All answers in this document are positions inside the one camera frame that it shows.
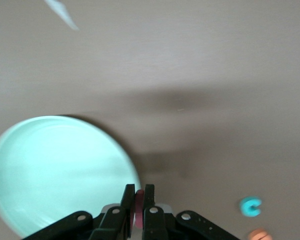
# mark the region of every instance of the gray tabletop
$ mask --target gray tabletop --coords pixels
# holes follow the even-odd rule
[[[43,0],[0,0],[0,134],[93,122],[174,213],[300,240],[300,0],[63,3],[79,30]],[[239,209],[251,195],[254,218]],[[0,239],[18,238],[0,219]]]

